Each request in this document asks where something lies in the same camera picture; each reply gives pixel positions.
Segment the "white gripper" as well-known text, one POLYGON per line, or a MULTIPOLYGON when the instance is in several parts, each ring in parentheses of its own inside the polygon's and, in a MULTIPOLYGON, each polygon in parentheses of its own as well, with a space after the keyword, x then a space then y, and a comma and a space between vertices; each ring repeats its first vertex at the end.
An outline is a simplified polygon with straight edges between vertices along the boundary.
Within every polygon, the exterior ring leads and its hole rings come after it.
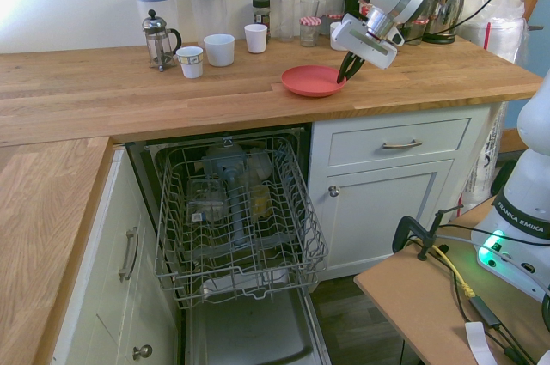
POLYGON ((341 24, 331 33, 331 39, 349 51, 339 67, 336 83, 350 80, 362 68, 364 61, 387 69, 397 55, 393 45, 386 40, 375 39, 368 32, 367 22, 353 15, 344 16, 341 24))

